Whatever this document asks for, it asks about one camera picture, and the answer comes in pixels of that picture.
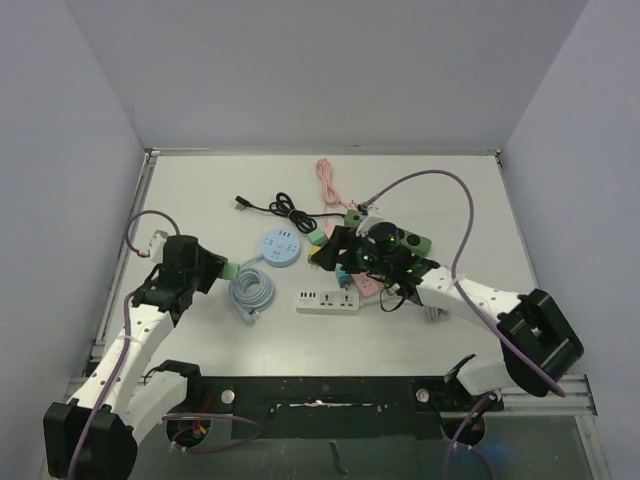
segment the blue cable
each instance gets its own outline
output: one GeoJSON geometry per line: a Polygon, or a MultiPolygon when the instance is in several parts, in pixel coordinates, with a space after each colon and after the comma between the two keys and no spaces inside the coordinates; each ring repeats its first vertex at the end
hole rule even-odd
{"type": "Polygon", "coordinates": [[[229,282],[231,302],[247,325],[253,325],[256,322],[255,315],[267,308],[276,294],[275,286],[266,273],[257,268],[247,267],[250,263],[258,262],[261,259],[262,255],[259,255],[243,263],[240,266],[238,277],[229,282]],[[258,285],[258,290],[248,294],[247,289],[251,285],[258,285]]]}

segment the wire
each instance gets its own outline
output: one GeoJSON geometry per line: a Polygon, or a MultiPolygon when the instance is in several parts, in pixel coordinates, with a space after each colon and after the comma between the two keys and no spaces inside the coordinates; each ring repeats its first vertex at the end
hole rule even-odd
{"type": "Polygon", "coordinates": [[[125,227],[125,230],[124,230],[124,241],[127,244],[127,247],[129,247],[129,250],[131,250],[133,253],[135,253],[136,255],[138,255],[141,258],[148,258],[149,257],[149,252],[142,252],[142,251],[138,250],[133,245],[133,242],[131,241],[131,237],[130,237],[130,233],[129,233],[129,230],[131,229],[131,225],[133,225],[133,222],[135,222],[138,218],[142,217],[143,215],[159,215],[159,216],[161,216],[163,218],[166,218],[169,221],[169,223],[171,223],[171,226],[175,230],[176,235],[180,235],[180,228],[178,228],[178,224],[176,223],[176,221],[173,218],[171,218],[166,213],[161,212],[160,210],[142,210],[142,211],[136,213],[135,215],[133,215],[129,219],[129,221],[127,222],[127,226],[125,227]]]}
{"type": "Polygon", "coordinates": [[[124,341],[122,345],[122,351],[120,352],[120,356],[116,361],[116,364],[111,371],[111,375],[107,378],[107,381],[98,395],[98,399],[96,400],[95,405],[89,412],[89,417],[82,428],[82,432],[80,432],[80,437],[78,438],[78,443],[76,444],[76,448],[73,451],[73,455],[71,455],[71,461],[69,462],[69,470],[67,473],[67,479],[73,480],[75,475],[76,467],[78,466],[78,459],[80,458],[80,452],[82,451],[82,447],[87,440],[87,436],[89,435],[89,428],[91,427],[91,422],[95,418],[96,414],[102,407],[104,400],[107,398],[111,387],[118,378],[118,374],[122,370],[122,366],[127,358],[127,354],[129,353],[129,346],[131,345],[131,314],[129,312],[129,302],[133,298],[133,292],[129,293],[126,297],[124,297],[124,341]]]}
{"type": "Polygon", "coordinates": [[[478,414],[473,417],[471,422],[469,422],[469,431],[473,430],[473,428],[482,420],[482,417],[485,413],[491,410],[498,403],[498,395],[494,395],[493,398],[490,397],[489,402],[486,405],[482,405],[478,410],[478,414]]]}
{"type": "MultiPolygon", "coordinates": [[[[412,173],[410,175],[407,175],[405,177],[402,177],[396,180],[391,185],[382,189],[380,192],[375,194],[373,197],[371,197],[369,200],[367,200],[360,206],[363,208],[367,208],[373,202],[375,202],[377,199],[379,199],[382,195],[387,193],[396,185],[399,185],[400,183],[406,180],[409,180],[411,178],[418,177],[420,175],[429,175],[429,174],[445,175],[455,180],[458,183],[458,185],[462,187],[462,190],[464,190],[464,193],[467,196],[467,201],[469,203],[469,221],[467,223],[467,228],[462,237],[462,241],[460,242],[460,246],[458,247],[458,251],[453,257],[453,263],[451,264],[451,276],[454,279],[457,279],[458,278],[458,261],[460,260],[460,256],[462,255],[464,248],[467,246],[467,241],[469,240],[469,236],[471,235],[471,230],[473,229],[473,221],[475,218],[475,206],[473,203],[473,197],[471,196],[471,191],[469,190],[469,187],[467,186],[467,184],[464,183],[464,181],[458,175],[456,175],[455,173],[451,173],[447,170],[438,170],[438,169],[421,170],[419,172],[412,173]]],[[[500,330],[498,330],[498,327],[496,326],[496,324],[482,310],[480,310],[475,303],[473,303],[473,300],[471,300],[469,295],[467,295],[467,292],[464,291],[464,289],[462,288],[459,282],[457,281],[454,282],[454,285],[456,287],[456,290],[458,290],[458,293],[460,293],[460,296],[467,303],[467,305],[469,305],[469,308],[471,308],[471,310],[473,310],[473,312],[480,318],[480,320],[484,322],[487,328],[489,328],[489,330],[491,330],[493,334],[500,339],[503,345],[505,345],[509,350],[511,350],[516,357],[522,360],[522,362],[527,367],[533,370],[542,380],[544,380],[556,395],[560,397],[566,396],[562,387],[560,387],[560,385],[558,385],[558,383],[553,378],[551,378],[544,370],[542,370],[538,365],[536,365],[533,361],[531,361],[529,357],[527,357],[522,351],[520,351],[518,347],[516,347],[513,343],[511,343],[511,341],[507,337],[505,337],[500,330]]]]}
{"type": "Polygon", "coordinates": [[[247,325],[256,322],[254,314],[267,308],[276,294],[273,281],[262,270],[247,267],[250,263],[257,262],[262,256],[257,256],[240,266],[238,277],[229,282],[229,297],[247,325]],[[257,285],[258,289],[248,293],[251,285],[257,285]]]}
{"type": "Polygon", "coordinates": [[[293,204],[291,197],[284,192],[278,192],[276,194],[276,199],[269,204],[269,208],[256,207],[253,203],[240,196],[236,197],[236,202],[238,202],[240,208],[253,208],[254,210],[259,210],[261,212],[272,213],[278,217],[288,218],[300,233],[304,233],[305,235],[318,228],[318,222],[316,222],[312,217],[345,217],[344,213],[308,214],[302,210],[298,210],[293,204]]]}
{"type": "MultiPolygon", "coordinates": [[[[228,445],[222,445],[220,447],[207,449],[188,448],[184,450],[187,453],[208,454],[228,452],[229,450],[233,450],[234,448],[241,447],[242,445],[246,445],[247,443],[254,441],[258,437],[260,437],[265,430],[265,426],[263,424],[261,424],[260,422],[256,422],[255,420],[251,420],[250,418],[239,417],[237,415],[225,415],[220,413],[169,413],[162,417],[162,420],[228,420],[231,422],[245,423],[247,425],[252,425],[258,428],[258,431],[253,435],[247,438],[243,438],[242,440],[230,443],[228,445]]],[[[180,435],[190,431],[191,428],[192,427],[180,430],[171,438],[171,441],[175,442],[180,435]]]]}
{"type": "Polygon", "coordinates": [[[157,371],[158,371],[158,367],[153,367],[149,369],[149,371],[144,374],[144,377],[142,377],[142,386],[145,386],[147,384],[147,380],[149,380],[149,375],[157,371]]]}
{"type": "Polygon", "coordinates": [[[395,312],[404,304],[404,302],[407,301],[407,297],[402,297],[400,301],[393,308],[391,308],[390,310],[387,310],[386,308],[384,308],[384,302],[382,301],[382,292],[386,290],[387,290],[386,288],[383,288],[382,290],[380,290],[380,310],[386,313],[395,312]]]}
{"type": "Polygon", "coordinates": [[[451,441],[449,442],[449,446],[447,447],[447,453],[446,453],[446,455],[444,457],[444,467],[443,467],[444,480],[449,480],[449,463],[451,462],[451,455],[453,453],[453,450],[455,448],[457,448],[458,445],[462,445],[463,447],[466,447],[467,449],[473,451],[476,455],[478,455],[484,461],[484,463],[487,465],[487,467],[489,468],[489,471],[491,472],[491,478],[493,480],[497,480],[498,477],[496,475],[495,469],[493,468],[493,465],[491,465],[491,462],[489,462],[489,459],[487,458],[487,456],[482,451],[480,451],[479,449],[477,449],[475,447],[467,445],[465,443],[458,442],[458,438],[460,438],[460,435],[464,431],[464,429],[467,426],[467,424],[469,423],[469,421],[473,418],[473,415],[478,410],[480,410],[480,408],[484,405],[484,403],[487,401],[487,399],[489,399],[490,396],[492,396],[492,395],[495,395],[495,394],[492,393],[492,392],[487,392],[480,398],[480,400],[478,400],[478,403],[476,403],[473,406],[471,411],[467,414],[467,416],[464,418],[464,420],[462,421],[462,423],[460,424],[460,426],[456,430],[456,433],[451,438],[451,441]]]}
{"type": "MultiPolygon", "coordinates": [[[[331,163],[326,158],[321,158],[316,162],[316,175],[322,184],[322,200],[324,201],[324,211],[327,212],[329,207],[337,207],[342,205],[349,210],[349,205],[340,198],[340,194],[331,183],[331,163]]],[[[324,218],[324,224],[329,225],[327,218],[324,218]]]]}

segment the pink cable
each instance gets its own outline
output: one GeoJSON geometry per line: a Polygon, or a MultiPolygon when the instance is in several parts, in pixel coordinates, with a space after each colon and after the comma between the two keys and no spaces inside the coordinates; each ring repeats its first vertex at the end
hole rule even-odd
{"type": "MultiPolygon", "coordinates": [[[[336,187],[331,183],[331,163],[326,158],[321,158],[316,162],[316,175],[322,183],[322,200],[324,201],[324,213],[327,213],[329,207],[337,207],[342,205],[349,210],[349,205],[340,198],[340,194],[336,187]]],[[[329,225],[327,217],[324,218],[325,226],[329,225]]]]}

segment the pink power strip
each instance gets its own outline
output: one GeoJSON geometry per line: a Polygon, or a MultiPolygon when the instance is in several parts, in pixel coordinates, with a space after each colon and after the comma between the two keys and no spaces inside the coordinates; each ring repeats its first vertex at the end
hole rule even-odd
{"type": "Polygon", "coordinates": [[[356,273],[351,275],[351,278],[362,298],[372,297],[380,291],[380,283],[367,277],[364,273],[356,273]]]}

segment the blue round power strip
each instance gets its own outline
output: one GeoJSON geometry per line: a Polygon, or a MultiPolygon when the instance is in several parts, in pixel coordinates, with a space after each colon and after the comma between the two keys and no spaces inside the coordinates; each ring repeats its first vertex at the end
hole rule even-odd
{"type": "Polygon", "coordinates": [[[260,249],[264,261],[276,268],[292,265],[301,251],[300,238],[286,228],[277,228],[267,233],[260,249]]]}

